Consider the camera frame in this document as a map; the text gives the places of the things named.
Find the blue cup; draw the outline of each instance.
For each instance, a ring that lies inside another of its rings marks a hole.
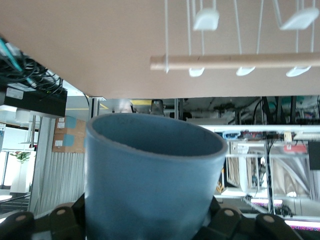
[[[181,120],[113,113],[86,125],[88,240],[190,240],[208,213],[226,142]]]

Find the corrugated panel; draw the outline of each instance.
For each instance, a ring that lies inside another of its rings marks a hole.
[[[84,193],[84,154],[53,152],[44,176],[40,205],[35,215],[77,200]]]
[[[54,119],[44,117],[39,133],[29,211],[35,216],[84,193],[84,153],[52,152]]]

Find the wooden dowel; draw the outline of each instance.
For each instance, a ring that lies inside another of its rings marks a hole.
[[[242,55],[192,55],[169,56],[170,70],[187,69],[237,69],[239,67],[256,68],[292,68],[294,66],[320,66],[320,52],[273,53]],[[152,56],[151,70],[165,70],[165,57]]]

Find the cardboard box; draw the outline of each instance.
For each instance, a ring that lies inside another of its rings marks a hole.
[[[86,122],[71,116],[59,117],[55,120],[54,134],[70,134],[85,137]]]
[[[53,153],[85,153],[85,138],[71,134],[54,134]]]

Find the window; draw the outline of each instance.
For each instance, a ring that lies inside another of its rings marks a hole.
[[[15,154],[15,152],[2,151],[0,153],[0,189],[9,189],[17,177],[23,178],[26,185],[30,186],[34,176],[36,152],[31,151],[29,160],[23,164],[10,154]]]

